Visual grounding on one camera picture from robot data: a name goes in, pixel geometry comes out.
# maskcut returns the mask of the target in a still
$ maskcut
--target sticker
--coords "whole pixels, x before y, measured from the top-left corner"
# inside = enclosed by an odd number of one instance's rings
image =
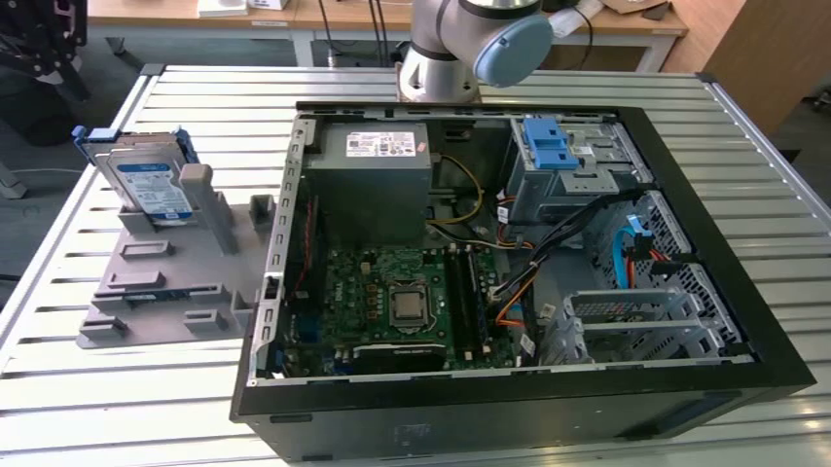
[[[593,156],[595,151],[592,151],[591,146],[571,146],[571,153],[575,156]]]
[[[172,184],[173,173],[165,163],[122,163],[117,166],[124,187],[153,219],[177,220],[193,215],[184,192]]]
[[[551,304],[544,304],[543,309],[540,309],[539,317],[543,319],[551,319],[555,315],[555,311],[557,311],[557,307]]]
[[[415,156],[416,134],[411,131],[355,132],[347,136],[347,158],[413,158]]]
[[[504,206],[499,206],[496,208],[496,219],[499,220],[500,224],[508,223],[509,215],[511,215],[511,211]]]
[[[683,36],[684,31],[680,29],[653,29],[652,34],[657,36]]]
[[[288,27],[288,23],[285,21],[250,21],[250,25],[264,27]]]
[[[521,339],[519,340],[519,346],[521,346],[524,353],[533,356],[533,352],[536,352],[536,344],[533,343],[527,334],[521,335]]]
[[[125,295],[125,300],[156,300],[154,295]]]

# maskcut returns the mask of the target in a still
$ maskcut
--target blue drive bay latch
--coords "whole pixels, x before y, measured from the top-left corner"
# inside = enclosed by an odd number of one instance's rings
[[[524,119],[523,126],[536,168],[575,169],[580,166],[568,151],[568,136],[555,119]]]

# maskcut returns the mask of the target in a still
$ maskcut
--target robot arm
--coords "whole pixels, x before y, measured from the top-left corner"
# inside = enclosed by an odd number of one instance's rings
[[[515,85],[553,40],[540,0],[419,0],[399,88],[416,102],[468,102],[477,81]]]

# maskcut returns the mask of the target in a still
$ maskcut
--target slotted metal table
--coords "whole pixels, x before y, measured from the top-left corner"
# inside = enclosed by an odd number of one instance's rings
[[[672,440],[383,465],[831,463],[831,215],[721,88],[691,75],[540,72],[481,94],[485,102],[647,110],[819,383]],[[168,66],[138,78],[113,127],[186,128],[216,186],[229,202],[244,202],[277,192],[297,100],[393,99],[391,70]],[[277,465],[248,427],[228,421],[241,340],[74,346],[118,236],[118,206],[86,168],[0,313],[0,463]]]

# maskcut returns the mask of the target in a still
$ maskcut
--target motherboard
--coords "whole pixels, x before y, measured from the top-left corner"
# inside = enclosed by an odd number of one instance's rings
[[[447,371],[513,364],[509,337],[488,332],[489,249],[331,249],[323,311],[297,321],[311,375]]]

